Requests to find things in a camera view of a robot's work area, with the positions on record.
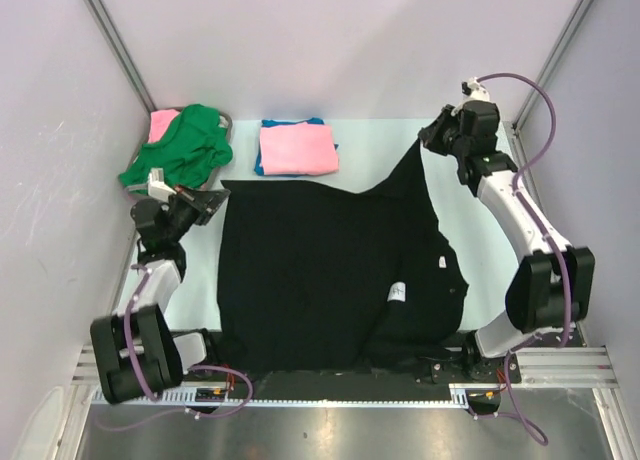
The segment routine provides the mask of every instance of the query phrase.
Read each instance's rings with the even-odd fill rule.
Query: green shirt
[[[152,168],[162,168],[170,187],[199,188],[214,168],[226,165],[233,156],[227,129],[219,124],[215,108],[185,107],[158,142],[142,145],[133,165],[119,175],[120,181],[125,186],[144,184]]]

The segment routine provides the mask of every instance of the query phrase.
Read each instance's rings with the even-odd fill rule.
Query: wall
[[[460,81],[536,77],[577,0],[105,0],[158,106],[424,118]],[[505,119],[526,89],[498,82]]]
[[[575,245],[596,256],[588,338],[609,347],[628,410],[640,431],[638,251],[640,241],[640,0],[595,0],[548,89],[558,136],[534,170],[543,206]],[[523,128],[531,156],[548,134],[536,107]]]
[[[0,458],[71,379],[131,232],[116,183],[146,115],[83,0],[0,0]]]

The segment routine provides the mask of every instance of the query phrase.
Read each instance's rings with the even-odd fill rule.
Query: black cloth
[[[393,367],[457,331],[467,284],[438,231],[418,141],[359,194],[309,181],[223,185],[219,348],[233,367]],[[404,302],[387,301],[396,282]]]

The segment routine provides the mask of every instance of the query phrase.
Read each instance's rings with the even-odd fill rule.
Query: white label on shirt
[[[391,290],[389,290],[389,296],[387,297],[387,302],[391,302],[392,300],[396,300],[398,302],[405,301],[405,292],[407,286],[404,282],[396,282],[391,285]]]

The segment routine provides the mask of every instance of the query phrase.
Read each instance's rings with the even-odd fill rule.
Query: pink towel
[[[169,128],[171,121],[180,114],[177,110],[158,110],[151,113],[151,128],[148,143],[156,143]]]
[[[298,123],[260,129],[265,175],[337,172],[338,154],[329,125]]]

